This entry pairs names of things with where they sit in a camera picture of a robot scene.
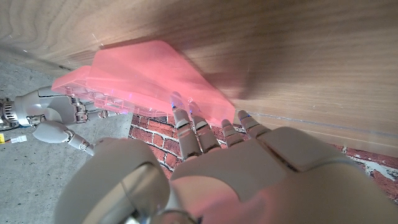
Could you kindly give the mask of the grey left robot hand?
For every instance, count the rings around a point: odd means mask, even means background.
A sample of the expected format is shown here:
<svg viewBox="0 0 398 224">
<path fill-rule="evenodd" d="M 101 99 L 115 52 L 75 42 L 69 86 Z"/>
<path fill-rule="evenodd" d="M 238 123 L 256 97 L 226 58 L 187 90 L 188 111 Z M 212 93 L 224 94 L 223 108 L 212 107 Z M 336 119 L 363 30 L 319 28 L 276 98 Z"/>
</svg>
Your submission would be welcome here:
<svg viewBox="0 0 398 224">
<path fill-rule="evenodd" d="M 55 223 L 396 223 L 397 206 L 349 157 L 298 129 L 238 113 L 218 144 L 195 103 L 172 110 L 183 161 L 166 176 L 138 139 L 104 138 L 73 176 Z"/>
</svg>

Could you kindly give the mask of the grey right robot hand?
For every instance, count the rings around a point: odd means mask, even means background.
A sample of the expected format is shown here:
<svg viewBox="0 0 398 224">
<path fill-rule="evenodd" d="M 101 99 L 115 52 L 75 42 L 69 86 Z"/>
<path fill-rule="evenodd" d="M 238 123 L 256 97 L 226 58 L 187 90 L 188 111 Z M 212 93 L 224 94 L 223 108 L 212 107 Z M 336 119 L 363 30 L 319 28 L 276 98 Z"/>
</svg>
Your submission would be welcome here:
<svg viewBox="0 0 398 224">
<path fill-rule="evenodd" d="M 2 121 L 10 128 L 33 127 L 36 139 L 47 143 L 66 142 L 89 155 L 94 154 L 94 145 L 68 126 L 118 114 L 97 108 L 92 101 L 56 93 L 50 86 L 3 101 L 1 112 Z"/>
</svg>

